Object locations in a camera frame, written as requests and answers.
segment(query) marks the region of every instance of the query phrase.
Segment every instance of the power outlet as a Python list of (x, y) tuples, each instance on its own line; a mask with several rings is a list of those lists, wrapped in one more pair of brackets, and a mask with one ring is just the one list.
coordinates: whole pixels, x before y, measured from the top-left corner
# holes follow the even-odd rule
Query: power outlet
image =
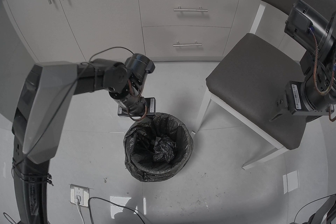
[(79, 204), (81, 206), (88, 207), (89, 188), (71, 184), (70, 185), (70, 202), (72, 204), (77, 203), (76, 196), (80, 197)]

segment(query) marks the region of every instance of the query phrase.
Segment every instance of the crumpled black plastic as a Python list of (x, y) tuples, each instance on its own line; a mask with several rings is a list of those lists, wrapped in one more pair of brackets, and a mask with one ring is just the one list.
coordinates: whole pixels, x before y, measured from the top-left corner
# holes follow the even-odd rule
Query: crumpled black plastic
[(169, 163), (177, 152), (176, 143), (169, 136), (165, 136), (154, 146), (154, 151), (153, 160), (155, 162), (166, 161)]
[[(155, 161), (155, 142), (176, 144), (174, 157)], [(193, 139), (182, 121), (166, 113), (156, 113), (135, 122), (124, 137), (125, 166), (141, 182), (159, 182), (176, 175), (187, 163), (193, 150)]]

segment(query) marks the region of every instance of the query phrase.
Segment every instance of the outlet cover plate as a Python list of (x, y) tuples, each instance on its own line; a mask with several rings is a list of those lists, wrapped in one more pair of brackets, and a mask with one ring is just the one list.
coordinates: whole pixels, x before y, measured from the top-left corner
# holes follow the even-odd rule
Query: outlet cover plate
[(74, 205), (76, 204), (75, 188), (79, 188), (83, 190), (83, 200), (80, 202), (80, 206), (88, 207), (88, 201), (90, 198), (90, 189), (87, 187), (82, 187), (82, 186), (71, 184), (70, 185), (70, 202)]

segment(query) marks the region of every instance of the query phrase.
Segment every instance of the gray tile floor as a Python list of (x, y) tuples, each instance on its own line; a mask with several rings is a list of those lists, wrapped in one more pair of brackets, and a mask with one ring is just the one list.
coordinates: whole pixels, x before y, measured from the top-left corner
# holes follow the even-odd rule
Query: gray tile floor
[[(157, 111), (181, 119), (191, 130), (205, 92), (205, 78), (217, 62), (160, 62), (147, 78), (143, 95), (155, 97)], [(294, 220), (306, 203), (326, 195), (328, 167), (320, 121), (307, 125), (302, 143), (262, 165), (243, 170), (250, 159), (271, 149), (254, 131), (211, 103), (187, 165), (173, 178), (158, 183), (135, 180), (124, 166), (124, 132), (133, 123), (117, 117), (107, 92), (74, 96), (60, 145), (50, 163), (54, 187), (48, 186), (50, 223), (81, 223), (70, 204), (69, 184), (91, 188), (90, 196), (131, 198), (127, 205), (143, 213), (146, 223), (277, 223)], [(19, 219), (11, 172), (11, 124), (0, 116), (0, 208)], [(284, 194), (283, 175), (298, 171), (299, 187)], [(308, 220), (321, 203), (300, 212)], [(86, 223), (88, 210), (82, 209)], [(139, 223), (132, 212), (114, 215), (103, 201), (93, 200), (95, 223)]]

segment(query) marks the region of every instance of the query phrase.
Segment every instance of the chair seat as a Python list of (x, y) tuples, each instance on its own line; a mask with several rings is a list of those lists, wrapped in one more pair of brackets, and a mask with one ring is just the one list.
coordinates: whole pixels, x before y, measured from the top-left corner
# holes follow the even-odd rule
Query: chair seat
[(248, 33), (206, 79), (211, 93), (252, 121), (287, 149), (299, 147), (306, 117), (282, 115), (270, 122), (277, 96), (288, 81), (304, 81), (300, 65)]

